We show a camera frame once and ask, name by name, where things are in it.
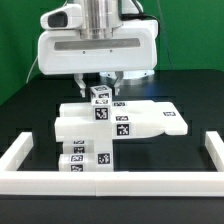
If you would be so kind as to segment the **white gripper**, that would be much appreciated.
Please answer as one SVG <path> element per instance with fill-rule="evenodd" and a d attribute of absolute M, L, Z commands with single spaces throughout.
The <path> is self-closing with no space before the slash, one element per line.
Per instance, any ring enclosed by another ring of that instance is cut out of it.
<path fill-rule="evenodd" d="M 127 20 L 116 3 L 68 3 L 41 16 L 38 65 L 45 75 L 75 74 L 82 97 L 82 73 L 114 72 L 118 95 L 123 72 L 147 71 L 157 64 L 155 20 Z"/>

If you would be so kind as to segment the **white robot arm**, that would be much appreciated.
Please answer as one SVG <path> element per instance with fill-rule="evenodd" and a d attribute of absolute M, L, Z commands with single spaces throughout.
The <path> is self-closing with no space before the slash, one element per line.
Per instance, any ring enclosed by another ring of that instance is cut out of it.
<path fill-rule="evenodd" d="M 159 22 L 137 0 L 68 0 L 44 14 L 38 66 L 45 75 L 72 74 L 81 89 L 85 73 L 136 84 L 154 74 Z"/>

